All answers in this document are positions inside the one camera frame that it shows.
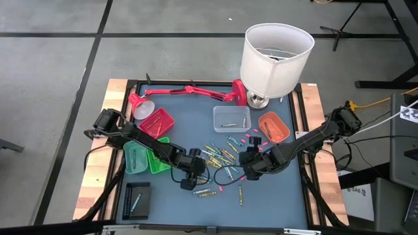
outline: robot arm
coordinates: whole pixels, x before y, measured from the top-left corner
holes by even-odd
[[[121,129],[117,126],[120,119],[124,122]],[[196,186],[197,176],[206,170],[204,159],[196,157],[200,155],[200,149],[190,149],[189,155],[186,155],[184,148],[152,138],[135,127],[134,123],[127,121],[117,110],[102,110],[93,127],[94,130],[84,131],[84,134],[90,138],[97,135],[107,136],[106,144],[116,149],[123,149],[126,142],[133,140],[152,150],[161,162],[186,172],[186,179],[180,182],[182,189],[192,190]]]
[[[257,145],[261,139],[252,137],[255,147],[240,153],[240,165],[248,180],[258,180],[263,174],[277,174],[284,170],[301,151],[317,153],[324,140],[337,141],[342,136],[351,136],[360,130],[362,123],[348,107],[332,111],[328,120],[320,127],[305,134],[291,143],[278,144],[262,153]]]

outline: teal container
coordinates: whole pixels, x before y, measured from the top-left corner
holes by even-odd
[[[135,141],[126,142],[123,145],[125,151],[125,162],[127,174],[136,174],[148,169],[148,160],[146,156],[147,149]]]

